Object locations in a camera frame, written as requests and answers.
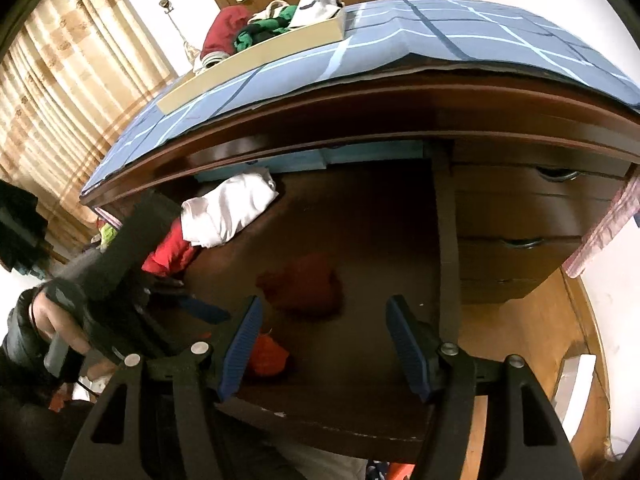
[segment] beige patterned curtain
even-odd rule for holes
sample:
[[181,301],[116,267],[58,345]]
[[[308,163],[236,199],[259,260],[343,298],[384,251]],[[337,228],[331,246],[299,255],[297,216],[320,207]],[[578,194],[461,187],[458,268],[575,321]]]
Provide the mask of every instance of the beige patterned curtain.
[[82,186],[173,78],[126,0],[42,0],[2,60],[0,178],[39,197],[71,253],[95,233]]

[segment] blue gripper pad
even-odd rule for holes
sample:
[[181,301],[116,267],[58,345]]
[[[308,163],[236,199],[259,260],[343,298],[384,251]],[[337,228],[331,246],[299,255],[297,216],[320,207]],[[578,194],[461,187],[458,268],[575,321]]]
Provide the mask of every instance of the blue gripper pad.
[[262,303],[259,298],[254,297],[222,361],[222,376],[216,388],[220,402],[224,402],[240,389],[240,382],[261,325]]
[[391,334],[411,391],[419,395],[422,402],[426,402],[431,394],[427,360],[418,345],[420,333],[417,320],[402,296],[392,296],[386,302],[386,328]]

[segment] drawer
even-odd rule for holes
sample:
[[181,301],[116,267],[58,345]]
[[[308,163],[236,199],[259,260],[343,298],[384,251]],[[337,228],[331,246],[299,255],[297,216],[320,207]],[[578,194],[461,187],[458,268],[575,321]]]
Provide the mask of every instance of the drawer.
[[454,166],[456,190],[488,193],[538,193],[610,201],[622,186],[616,178],[573,170],[527,166]]
[[524,298],[542,280],[462,280],[462,304],[504,303]]
[[453,163],[512,164],[567,168],[624,177],[630,163],[619,158],[599,155],[574,148],[563,148],[522,140],[459,139],[452,156]]
[[458,237],[581,237],[600,221],[608,207],[606,200],[457,191]]
[[580,246],[580,238],[530,241],[458,240],[463,280],[546,280]]

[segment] cardboard box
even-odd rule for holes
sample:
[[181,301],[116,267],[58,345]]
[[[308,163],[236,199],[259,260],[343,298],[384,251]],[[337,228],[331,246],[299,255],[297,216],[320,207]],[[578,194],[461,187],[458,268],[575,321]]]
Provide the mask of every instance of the cardboard box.
[[158,101],[162,113],[169,114],[206,91],[264,64],[344,39],[346,12],[340,10],[330,20],[290,30],[285,34],[255,44],[224,61],[183,81]]

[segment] drawer handle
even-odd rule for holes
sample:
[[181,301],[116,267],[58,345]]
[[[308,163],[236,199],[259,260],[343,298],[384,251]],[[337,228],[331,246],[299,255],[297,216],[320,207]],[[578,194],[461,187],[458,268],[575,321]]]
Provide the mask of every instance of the drawer handle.
[[548,182],[567,182],[581,176],[580,171],[568,170],[566,168],[542,168],[536,166],[538,174]]
[[502,240],[502,243],[511,249],[533,249],[544,241],[544,238],[524,238],[523,240]]

